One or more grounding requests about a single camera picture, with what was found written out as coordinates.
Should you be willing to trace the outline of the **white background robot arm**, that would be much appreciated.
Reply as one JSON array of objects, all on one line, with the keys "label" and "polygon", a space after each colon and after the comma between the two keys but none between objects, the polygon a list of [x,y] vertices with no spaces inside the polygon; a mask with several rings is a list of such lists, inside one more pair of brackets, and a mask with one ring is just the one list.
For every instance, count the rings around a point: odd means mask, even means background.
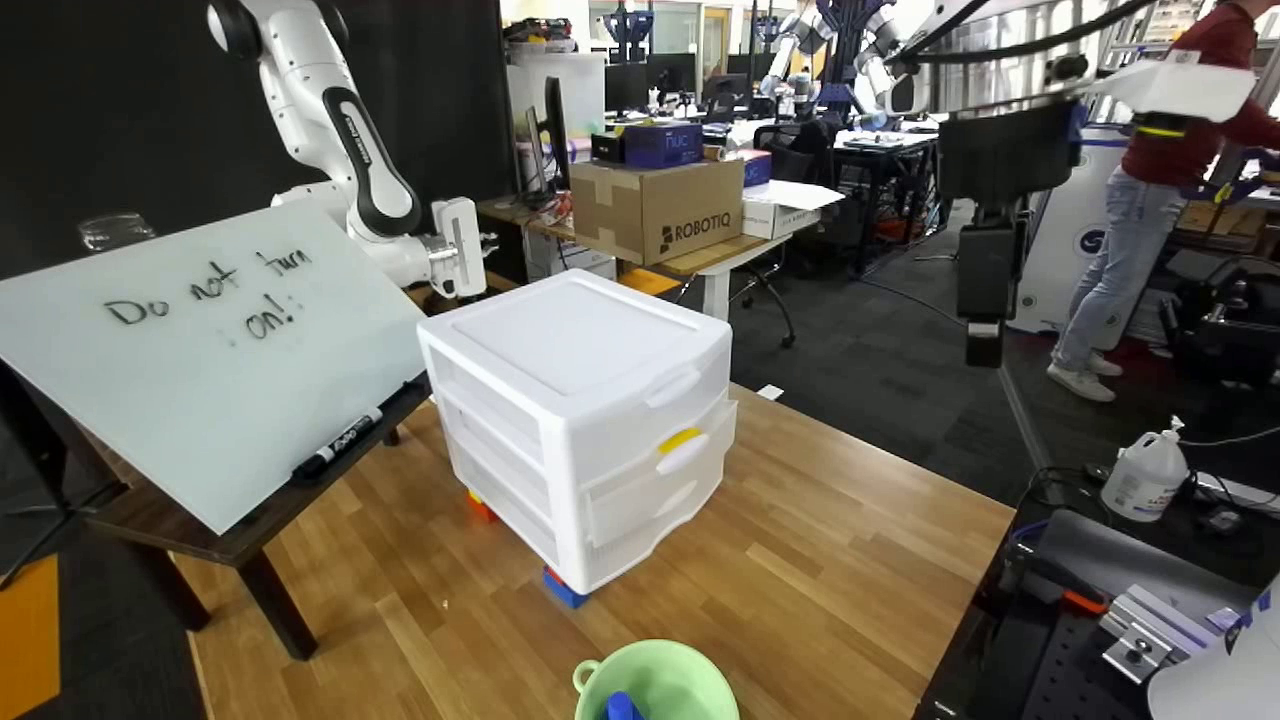
[{"label": "white background robot arm", "polygon": [[400,288],[428,284],[449,298],[488,288],[475,205],[421,205],[357,88],[340,49],[349,22],[330,0],[203,0],[203,22],[220,50],[257,63],[284,152],[314,167],[312,183],[276,192],[276,205],[324,206]]}]

